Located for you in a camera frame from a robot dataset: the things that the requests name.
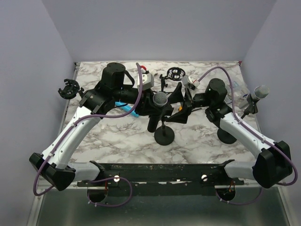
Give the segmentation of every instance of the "gray wall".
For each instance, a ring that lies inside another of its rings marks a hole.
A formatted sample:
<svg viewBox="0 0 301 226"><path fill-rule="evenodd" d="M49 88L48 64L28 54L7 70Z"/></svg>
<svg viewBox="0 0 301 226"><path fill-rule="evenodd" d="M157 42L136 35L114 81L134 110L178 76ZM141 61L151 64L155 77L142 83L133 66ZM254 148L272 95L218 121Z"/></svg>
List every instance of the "gray wall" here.
<svg viewBox="0 0 301 226"><path fill-rule="evenodd" d="M259 102L258 120L264 134L286 141L301 172L301 1L278 0L242 63L243 75L254 89L270 94ZM301 212L301 179L289 187L292 205Z"/></svg>
<svg viewBox="0 0 301 226"><path fill-rule="evenodd" d="M22 226L33 201L28 159L57 135L57 89L74 64L40 0L1 0L0 31L0 225Z"/></svg>
<svg viewBox="0 0 301 226"><path fill-rule="evenodd" d="M42 0L75 61L242 60L275 0Z"/></svg>

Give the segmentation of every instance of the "black round base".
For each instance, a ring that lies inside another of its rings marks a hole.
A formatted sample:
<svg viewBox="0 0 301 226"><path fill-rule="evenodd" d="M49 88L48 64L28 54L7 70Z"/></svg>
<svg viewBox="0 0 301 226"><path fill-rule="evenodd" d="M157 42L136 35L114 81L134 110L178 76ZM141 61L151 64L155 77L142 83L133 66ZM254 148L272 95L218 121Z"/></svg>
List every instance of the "black round base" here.
<svg viewBox="0 0 301 226"><path fill-rule="evenodd" d="M155 141L163 146L171 144L174 141L173 129L168 126L165 126L165 129L163 129L162 126L159 127L155 131Z"/></svg>
<svg viewBox="0 0 301 226"><path fill-rule="evenodd" d="M217 130L217 137L220 141L228 145L231 145L237 141L235 137L233 137L230 133L222 130L221 128Z"/></svg>

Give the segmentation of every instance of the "blue object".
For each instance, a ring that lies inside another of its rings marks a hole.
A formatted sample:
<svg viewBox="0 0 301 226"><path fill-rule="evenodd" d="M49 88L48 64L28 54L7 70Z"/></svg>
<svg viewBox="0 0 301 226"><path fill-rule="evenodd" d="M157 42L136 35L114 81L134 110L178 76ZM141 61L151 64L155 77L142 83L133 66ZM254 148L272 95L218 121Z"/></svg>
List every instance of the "blue object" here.
<svg viewBox="0 0 301 226"><path fill-rule="evenodd" d="M124 105L125 103L122 103L122 102L115 102L115 105L116 106L120 106L120 105ZM124 107L121 107L123 110L125 110L126 112L128 112L129 110L131 110L132 108L130 106L124 106ZM136 114L135 111L132 111L131 112L131 115L135 116L135 117L139 117L138 114Z"/></svg>

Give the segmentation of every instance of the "marble tabletop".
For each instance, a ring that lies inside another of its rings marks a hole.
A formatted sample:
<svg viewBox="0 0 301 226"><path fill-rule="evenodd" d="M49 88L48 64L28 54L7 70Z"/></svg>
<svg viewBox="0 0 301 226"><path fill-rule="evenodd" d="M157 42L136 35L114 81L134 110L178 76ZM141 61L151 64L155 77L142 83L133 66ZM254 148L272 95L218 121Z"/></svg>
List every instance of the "marble tabletop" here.
<svg viewBox="0 0 301 226"><path fill-rule="evenodd" d="M102 69L108 62L82 62L77 81L85 90L92 89L101 79ZM137 82L137 68L135 62L120 62ZM184 69L187 75L199 78L210 68L220 65L224 67L231 78L242 81L242 75L237 62L210 63L210 62L139 62L151 72L166 75L171 67ZM212 78L225 81L227 77L222 70L214 70L207 75L199 86L204 92ZM165 91L173 91L177 82L167 81ZM160 91L159 76L155 76L155 91ZM80 97L70 101L65 123L68 123L79 106ZM242 110L236 107L239 115ZM122 109L113 109L108 114L124 113ZM175 140L167 146L160 146L154 140L154 134L147 131L149 118L138 118L128 115L118 119L103 119L83 139L74 152L71 162L88 162L90 160L108 163L222 163L228 159L238 161L254 160L252 154L238 141L232 145L222 143L217 137L215 127L205 115L205 108L193 112L187 124L168 122L175 133ZM244 120L257 129L253 116Z"/></svg>

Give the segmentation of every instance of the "silver microphone head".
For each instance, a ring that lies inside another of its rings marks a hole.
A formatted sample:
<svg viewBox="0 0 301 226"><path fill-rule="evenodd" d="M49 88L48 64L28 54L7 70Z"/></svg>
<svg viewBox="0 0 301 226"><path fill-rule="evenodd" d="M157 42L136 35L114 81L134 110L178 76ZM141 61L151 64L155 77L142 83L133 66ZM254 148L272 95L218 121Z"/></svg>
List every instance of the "silver microphone head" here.
<svg viewBox="0 0 301 226"><path fill-rule="evenodd" d="M158 107L163 107L167 104L167 95L164 92L158 92L156 93L152 98L154 104Z"/></svg>
<svg viewBox="0 0 301 226"><path fill-rule="evenodd" d="M263 99L269 94L269 88L265 85L258 86L254 90L254 94L259 98Z"/></svg>

